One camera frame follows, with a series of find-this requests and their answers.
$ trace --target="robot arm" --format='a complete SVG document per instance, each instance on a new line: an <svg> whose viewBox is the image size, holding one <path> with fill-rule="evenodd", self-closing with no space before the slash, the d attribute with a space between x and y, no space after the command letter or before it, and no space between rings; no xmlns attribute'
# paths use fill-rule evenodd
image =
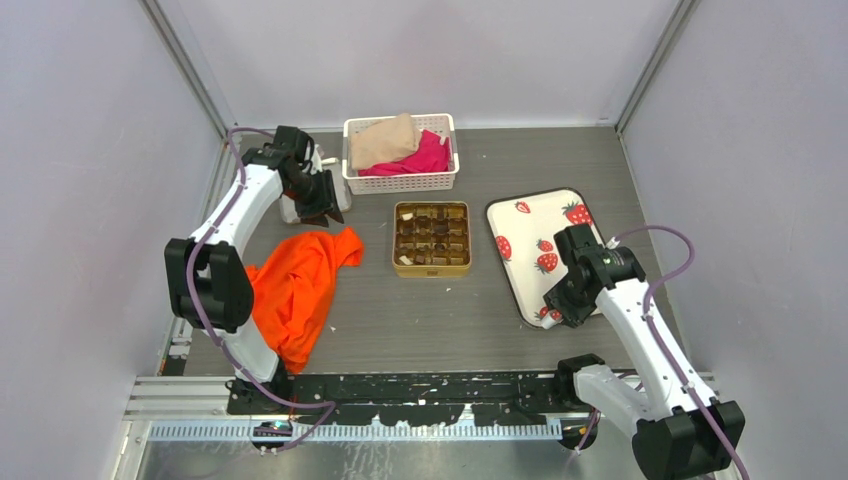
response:
<svg viewBox="0 0 848 480"><path fill-rule="evenodd" d="M253 289L241 256L265 211L282 195L295 202L302 223L328 226L326 217L344 223L336 201L332 174L313 171L320 164L309 135L294 127L278 127L274 139L244 157L245 180L236 179L206 222L188 239L172 239L165 248L171 309L203 329L189 296L186 266L195 239L213 226L229 208L224 222L201 247L194 266L195 285L215 333L224 339L233 357L260 382L278 373L279 358L268 348L251 318ZM247 381L242 372L236 376Z"/></svg>
<svg viewBox="0 0 848 480"><path fill-rule="evenodd" d="M690 478L727 468L730 456L707 424L690 390L708 399L708 410L735 448L745 417L736 402L721 403L715 392L695 373L666 327L656 306L650 304L656 334L668 347L664 352L643 317L642 302L648 284L645 272L626 247L605 248L590 227L568 227L554 236L568 273L548 293L546 305L562 314L563 323L576 328L600 308L624 344L645 392L633 390L603 360L584 355L563 360L555 374L555 389L564 403L587 403L628 438L642 472L650 479ZM688 372L683 385L671 358Z"/></svg>

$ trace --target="orange cloth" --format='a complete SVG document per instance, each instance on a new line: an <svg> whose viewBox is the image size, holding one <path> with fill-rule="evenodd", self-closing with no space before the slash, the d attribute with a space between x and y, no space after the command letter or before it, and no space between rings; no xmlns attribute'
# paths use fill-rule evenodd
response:
<svg viewBox="0 0 848 480"><path fill-rule="evenodd" d="M309 361L333 302L336 271L359 265L364 251L350 227L336 236L301 233L280 243L262 268L246 268L253 321L289 372L300 373Z"/></svg>

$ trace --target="tray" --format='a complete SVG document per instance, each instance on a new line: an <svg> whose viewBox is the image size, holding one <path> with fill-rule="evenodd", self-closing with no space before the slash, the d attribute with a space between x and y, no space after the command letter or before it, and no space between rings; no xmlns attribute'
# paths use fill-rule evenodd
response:
<svg viewBox="0 0 848 480"><path fill-rule="evenodd" d="M554 234L569 225L589 223L603 243L589 208L578 192L561 188L495 200L486 208L486 218L521 318L541 328L547 315L559 314L548 312L542 296L568 272L556 251Z"/></svg>
<svg viewBox="0 0 848 480"><path fill-rule="evenodd" d="M471 269L464 202L398 203L393 237L392 266L401 277L462 277Z"/></svg>

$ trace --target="white wall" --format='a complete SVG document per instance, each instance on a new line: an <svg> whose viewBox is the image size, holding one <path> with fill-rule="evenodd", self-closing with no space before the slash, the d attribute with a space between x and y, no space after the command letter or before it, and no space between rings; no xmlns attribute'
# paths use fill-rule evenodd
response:
<svg viewBox="0 0 848 480"><path fill-rule="evenodd" d="M612 125L677 0L161 3L239 123L341 128Z"/></svg>
<svg viewBox="0 0 848 480"><path fill-rule="evenodd" d="M102 478L218 141L137 2L0 11L0 477Z"/></svg>
<svg viewBox="0 0 848 480"><path fill-rule="evenodd" d="M626 132L669 286L752 478L845 478L848 3L702 2ZM682 259L655 237L664 270Z"/></svg>

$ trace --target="white basket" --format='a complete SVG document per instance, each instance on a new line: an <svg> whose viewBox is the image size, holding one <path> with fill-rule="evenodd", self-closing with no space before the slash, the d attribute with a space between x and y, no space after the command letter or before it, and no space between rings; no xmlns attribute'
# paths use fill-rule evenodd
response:
<svg viewBox="0 0 848 480"><path fill-rule="evenodd" d="M459 171L459 154L456 153L456 132L453 128L453 117L447 113L432 115L413 115L415 126L427 129L443 137L450 137L451 159L448 171L439 173L406 173L390 177L367 176L360 177L351 168L348 156L350 154L350 136L361 133L374 123L393 117L352 118L345 122L344 143L342 145L342 177L347 180L350 191L354 195L371 193L421 192L424 190L450 190L453 180Z"/></svg>

